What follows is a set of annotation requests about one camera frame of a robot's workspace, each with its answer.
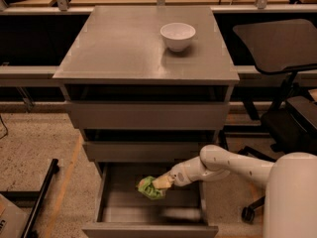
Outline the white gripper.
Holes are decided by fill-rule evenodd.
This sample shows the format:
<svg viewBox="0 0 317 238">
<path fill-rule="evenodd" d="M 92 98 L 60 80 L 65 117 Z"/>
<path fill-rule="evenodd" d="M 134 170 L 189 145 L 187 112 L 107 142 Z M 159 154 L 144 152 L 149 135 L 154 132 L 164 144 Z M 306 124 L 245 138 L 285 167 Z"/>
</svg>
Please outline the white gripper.
<svg viewBox="0 0 317 238">
<path fill-rule="evenodd" d="M 183 164 L 175 165 L 169 172 L 169 175 L 162 175 L 155 178 L 152 184 L 155 189 L 168 189 L 173 184 L 176 186 L 186 186 L 191 183 Z"/>
</svg>

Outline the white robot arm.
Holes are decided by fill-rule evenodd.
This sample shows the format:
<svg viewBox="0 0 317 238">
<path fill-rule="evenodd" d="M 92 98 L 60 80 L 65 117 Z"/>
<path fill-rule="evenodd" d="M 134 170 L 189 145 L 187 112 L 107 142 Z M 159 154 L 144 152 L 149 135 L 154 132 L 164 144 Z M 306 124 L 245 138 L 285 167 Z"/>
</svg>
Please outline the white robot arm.
<svg viewBox="0 0 317 238">
<path fill-rule="evenodd" d="M 200 154 L 154 180 L 154 187 L 185 186 L 228 172 L 265 189 L 264 238 L 317 238 L 317 157 L 295 152 L 275 162 L 207 145 Z"/>
</svg>

